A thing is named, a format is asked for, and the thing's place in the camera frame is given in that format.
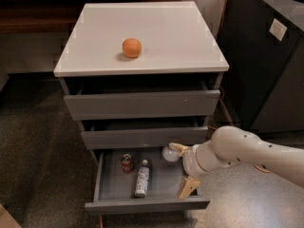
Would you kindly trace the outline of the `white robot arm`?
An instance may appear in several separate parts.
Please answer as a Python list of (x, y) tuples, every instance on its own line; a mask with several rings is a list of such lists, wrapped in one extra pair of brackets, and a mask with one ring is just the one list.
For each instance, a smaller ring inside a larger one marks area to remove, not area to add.
[(182, 157), (186, 176), (181, 179), (178, 199), (186, 199), (202, 176), (220, 168), (251, 164), (304, 186), (304, 150), (263, 141), (234, 126), (218, 128), (211, 140), (193, 146), (171, 142), (169, 147)]

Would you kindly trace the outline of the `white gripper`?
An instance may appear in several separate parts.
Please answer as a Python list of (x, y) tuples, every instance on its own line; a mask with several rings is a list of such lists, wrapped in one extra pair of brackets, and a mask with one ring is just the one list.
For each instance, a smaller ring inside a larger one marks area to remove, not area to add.
[(182, 164), (185, 173), (180, 182), (180, 188), (177, 193), (179, 200), (185, 200), (190, 194), (200, 186), (200, 180), (195, 179), (200, 176), (200, 168), (196, 158), (198, 145), (186, 146), (180, 143), (171, 142), (169, 147), (182, 157)]

